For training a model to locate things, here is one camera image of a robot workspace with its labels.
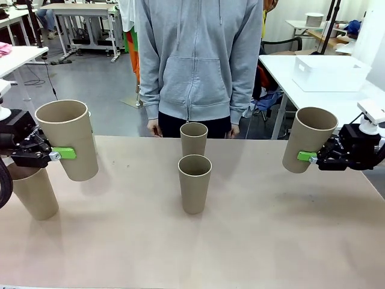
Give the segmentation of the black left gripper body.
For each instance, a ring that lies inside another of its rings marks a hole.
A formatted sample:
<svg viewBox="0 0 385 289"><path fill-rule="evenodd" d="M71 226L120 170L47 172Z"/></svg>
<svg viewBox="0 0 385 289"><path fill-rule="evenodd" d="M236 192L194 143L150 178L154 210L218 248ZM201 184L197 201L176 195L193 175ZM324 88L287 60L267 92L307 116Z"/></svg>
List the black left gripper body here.
<svg viewBox="0 0 385 289"><path fill-rule="evenodd" d="M20 156L35 154L37 125L29 111L11 110L1 121L1 155Z"/></svg>

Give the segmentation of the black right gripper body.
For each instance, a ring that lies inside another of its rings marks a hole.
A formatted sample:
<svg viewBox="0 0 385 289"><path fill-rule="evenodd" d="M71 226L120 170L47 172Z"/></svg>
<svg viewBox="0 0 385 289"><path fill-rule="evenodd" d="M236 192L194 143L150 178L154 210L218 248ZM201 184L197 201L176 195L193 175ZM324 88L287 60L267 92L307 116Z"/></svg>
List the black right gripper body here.
<svg viewBox="0 0 385 289"><path fill-rule="evenodd" d="M381 140L379 134L365 134L359 129L359 124L353 123L345 124L341 128L339 139L350 169L371 170L380 162L378 158L380 150L376 150Z"/></svg>

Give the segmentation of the person's right hand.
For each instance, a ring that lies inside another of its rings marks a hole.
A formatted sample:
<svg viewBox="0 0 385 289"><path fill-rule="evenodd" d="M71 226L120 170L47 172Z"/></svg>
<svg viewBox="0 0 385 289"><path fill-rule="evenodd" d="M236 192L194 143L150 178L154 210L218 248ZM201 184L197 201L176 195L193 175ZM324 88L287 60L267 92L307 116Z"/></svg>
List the person's right hand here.
<svg viewBox="0 0 385 289"><path fill-rule="evenodd" d="M147 128L154 137L162 137L162 131L158 123L158 119L151 119L147 123Z"/></svg>

